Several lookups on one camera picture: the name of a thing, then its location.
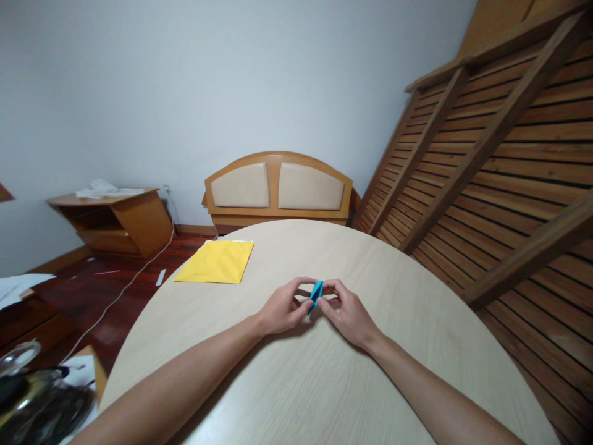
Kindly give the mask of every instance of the power cord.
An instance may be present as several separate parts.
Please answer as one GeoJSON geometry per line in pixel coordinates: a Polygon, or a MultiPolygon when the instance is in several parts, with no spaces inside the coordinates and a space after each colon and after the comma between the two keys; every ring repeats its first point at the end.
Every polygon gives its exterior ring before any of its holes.
{"type": "MultiPolygon", "coordinates": [[[[177,215],[177,206],[175,206],[175,201],[173,201],[173,198],[171,197],[171,193],[169,190],[167,190],[167,194],[169,195],[169,198],[171,199],[171,202],[173,203],[173,207],[175,208],[175,215],[177,215]]],[[[63,365],[64,362],[66,360],[68,360],[70,358],[70,356],[72,355],[72,353],[76,350],[76,348],[78,347],[78,345],[80,344],[80,342],[82,341],[82,339],[93,329],[95,329],[95,327],[97,326],[97,324],[99,324],[101,322],[101,320],[103,319],[103,317],[105,317],[105,314],[107,313],[107,311],[109,310],[110,307],[112,307],[115,303],[117,303],[119,301],[119,299],[122,297],[122,295],[124,294],[125,290],[130,287],[132,285],[132,283],[134,282],[134,280],[138,277],[138,275],[140,275],[140,273],[146,269],[146,267],[152,263],[154,260],[156,260],[160,254],[162,254],[167,247],[169,247],[169,245],[171,244],[171,242],[173,241],[173,235],[175,235],[175,221],[173,221],[173,218],[171,218],[171,224],[173,225],[173,230],[171,231],[171,238],[169,239],[169,242],[167,243],[167,245],[159,252],[156,254],[156,256],[150,260],[149,262],[147,262],[144,267],[142,267],[142,269],[140,269],[136,275],[134,275],[134,278],[132,278],[132,281],[130,281],[123,289],[122,291],[119,293],[119,295],[117,296],[117,298],[115,300],[113,300],[103,311],[103,313],[101,314],[101,316],[99,317],[99,319],[97,321],[95,321],[94,325],[91,326],[90,328],[88,328],[86,330],[86,332],[84,334],[82,334],[80,336],[80,338],[78,339],[78,341],[76,342],[76,344],[74,345],[74,347],[70,350],[70,352],[66,355],[66,357],[64,357],[64,359],[62,360],[62,362],[60,363],[60,365],[63,365]]]]}

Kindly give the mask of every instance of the headboard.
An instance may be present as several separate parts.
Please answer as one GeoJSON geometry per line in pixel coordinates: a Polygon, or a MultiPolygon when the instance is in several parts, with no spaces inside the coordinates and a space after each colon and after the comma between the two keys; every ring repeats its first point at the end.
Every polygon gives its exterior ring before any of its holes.
{"type": "Polygon", "coordinates": [[[318,219],[344,226],[360,200],[349,177],[290,151],[245,156],[205,184],[202,204],[219,233],[276,219],[318,219]]]}

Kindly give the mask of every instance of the wooden headboard frame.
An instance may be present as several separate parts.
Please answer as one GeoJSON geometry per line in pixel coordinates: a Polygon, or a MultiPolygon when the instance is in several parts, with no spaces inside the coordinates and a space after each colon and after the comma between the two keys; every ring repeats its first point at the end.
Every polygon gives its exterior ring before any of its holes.
{"type": "Polygon", "coordinates": [[[202,204],[208,206],[209,214],[216,215],[244,215],[244,216],[264,216],[281,218],[340,218],[347,219],[350,209],[350,196],[352,194],[352,180],[331,168],[326,163],[310,156],[293,153],[291,151],[263,151],[245,156],[230,163],[225,168],[218,170],[206,180],[206,193],[202,199],[202,204]],[[342,204],[339,210],[296,210],[278,208],[278,186],[280,182],[280,165],[284,163],[299,164],[314,168],[344,183],[344,193],[342,195],[342,204]],[[212,181],[227,174],[230,171],[245,167],[251,164],[267,163],[267,177],[270,190],[270,207],[268,208],[245,208],[245,207],[217,207],[214,205],[212,196],[212,181]]]}

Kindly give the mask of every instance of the pink object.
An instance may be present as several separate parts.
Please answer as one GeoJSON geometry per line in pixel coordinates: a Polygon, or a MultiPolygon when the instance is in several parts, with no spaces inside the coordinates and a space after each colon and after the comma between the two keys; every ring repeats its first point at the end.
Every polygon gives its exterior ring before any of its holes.
{"type": "Polygon", "coordinates": [[[95,275],[104,275],[106,273],[115,273],[115,272],[121,272],[121,270],[118,270],[118,271],[110,271],[110,272],[97,272],[95,275]]]}

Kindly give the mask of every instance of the hand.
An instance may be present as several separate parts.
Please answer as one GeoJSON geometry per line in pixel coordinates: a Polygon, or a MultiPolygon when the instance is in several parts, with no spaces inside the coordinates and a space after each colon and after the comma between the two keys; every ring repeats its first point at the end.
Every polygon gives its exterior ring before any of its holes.
{"type": "Polygon", "coordinates": [[[295,298],[295,295],[300,293],[298,286],[315,283],[317,283],[317,280],[313,278],[296,277],[276,289],[256,315],[259,325],[263,329],[263,334],[281,333],[298,325],[313,306],[312,300],[300,304],[295,298]]]}
{"type": "Polygon", "coordinates": [[[338,279],[324,281],[323,294],[334,294],[342,302],[342,308],[336,312],[330,302],[323,298],[317,300],[323,313],[330,319],[346,340],[368,351],[369,346],[382,335],[380,329],[364,308],[362,302],[338,279]]]}

